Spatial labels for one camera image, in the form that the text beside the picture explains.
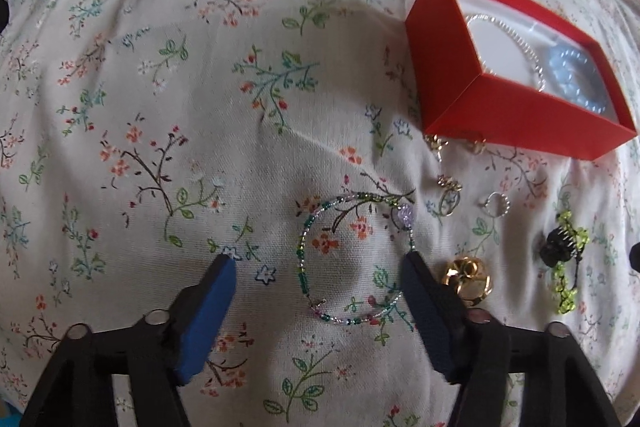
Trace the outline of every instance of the red box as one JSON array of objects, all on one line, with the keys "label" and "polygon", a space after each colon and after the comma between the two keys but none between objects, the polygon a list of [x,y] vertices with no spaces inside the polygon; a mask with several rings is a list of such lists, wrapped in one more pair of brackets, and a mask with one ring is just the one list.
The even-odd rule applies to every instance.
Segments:
[{"label": "red box", "polygon": [[553,94],[485,73],[457,0],[415,0],[406,19],[425,134],[485,139],[594,160],[637,135],[600,45],[532,0],[495,0],[587,50],[618,123]]}]

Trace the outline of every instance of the floral fabric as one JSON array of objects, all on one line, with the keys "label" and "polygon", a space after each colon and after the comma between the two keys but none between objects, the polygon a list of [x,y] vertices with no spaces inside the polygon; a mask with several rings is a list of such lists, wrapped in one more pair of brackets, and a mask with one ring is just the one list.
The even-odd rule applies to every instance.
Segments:
[{"label": "floral fabric", "polygon": [[[537,0],[604,47],[638,121],[638,0]],[[0,394],[23,408],[70,325],[128,327],[223,253],[238,291],[182,393],[194,427],[442,426],[456,389],[431,370],[405,302],[367,325],[314,317],[295,247],[322,200],[364,190],[415,205],[435,273],[481,257],[483,304],[509,325],[562,319],[623,421],[638,405],[640,148],[596,162],[423,142],[403,21],[413,0],[10,0],[0,39]],[[438,174],[463,185],[451,217]],[[478,205],[500,190],[511,212]],[[559,317],[535,251],[571,209],[591,243]],[[322,214],[308,283],[322,308],[389,307],[406,234],[383,205]],[[523,379],[508,381],[517,425]],[[133,426],[126,381],[121,425]]]}]

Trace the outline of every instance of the purple bead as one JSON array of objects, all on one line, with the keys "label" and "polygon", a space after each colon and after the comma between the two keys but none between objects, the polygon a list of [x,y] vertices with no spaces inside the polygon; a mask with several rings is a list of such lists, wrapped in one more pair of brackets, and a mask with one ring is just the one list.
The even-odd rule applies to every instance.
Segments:
[{"label": "purple bead", "polygon": [[398,217],[402,224],[410,229],[414,224],[414,206],[412,204],[404,204],[398,208]]}]

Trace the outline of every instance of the green beaded jewelry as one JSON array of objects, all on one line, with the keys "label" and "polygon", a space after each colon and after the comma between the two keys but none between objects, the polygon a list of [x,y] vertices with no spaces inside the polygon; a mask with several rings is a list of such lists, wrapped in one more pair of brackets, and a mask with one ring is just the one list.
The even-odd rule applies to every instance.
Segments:
[{"label": "green beaded jewelry", "polygon": [[318,208],[316,208],[315,211],[313,211],[313,213],[309,214],[309,217],[307,217],[305,220],[302,233],[298,238],[298,247],[296,248],[296,256],[298,257],[298,280],[300,281],[300,288],[302,289],[303,295],[309,302],[309,308],[313,310],[316,317],[324,322],[333,322],[336,324],[344,324],[348,326],[363,324],[388,314],[396,304],[396,302],[398,302],[398,299],[402,296],[402,292],[398,291],[396,296],[383,310],[375,314],[360,315],[353,318],[340,318],[334,317],[327,313],[321,313],[319,308],[326,302],[326,299],[314,300],[311,298],[311,295],[309,293],[309,282],[306,276],[305,268],[306,236],[309,230],[311,230],[311,226],[313,225],[314,221],[320,216],[320,214],[322,214],[326,210],[329,210],[330,208],[333,208],[337,204],[349,203],[350,201],[359,201],[362,203],[386,203],[391,206],[394,210],[397,211],[399,220],[402,222],[404,229],[409,234],[409,251],[415,251],[414,229],[412,228],[414,222],[414,208],[408,203],[400,203],[398,197],[396,196],[382,196],[380,194],[372,194],[370,192],[354,192],[352,194],[338,196],[333,200],[324,201],[318,206]]}]

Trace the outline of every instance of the blue gripper pad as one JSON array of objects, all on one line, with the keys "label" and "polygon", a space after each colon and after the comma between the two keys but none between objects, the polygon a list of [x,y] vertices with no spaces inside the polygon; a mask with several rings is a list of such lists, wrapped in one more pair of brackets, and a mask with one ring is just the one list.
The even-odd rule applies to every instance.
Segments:
[{"label": "blue gripper pad", "polygon": [[174,302],[174,330],[180,343],[174,368],[178,385],[186,385],[202,371],[235,292],[236,262],[219,255],[197,286],[178,295]]},{"label": "blue gripper pad", "polygon": [[436,282],[415,251],[402,260],[400,288],[431,365],[448,382],[456,383],[469,361],[464,341],[465,305],[452,288]]}]

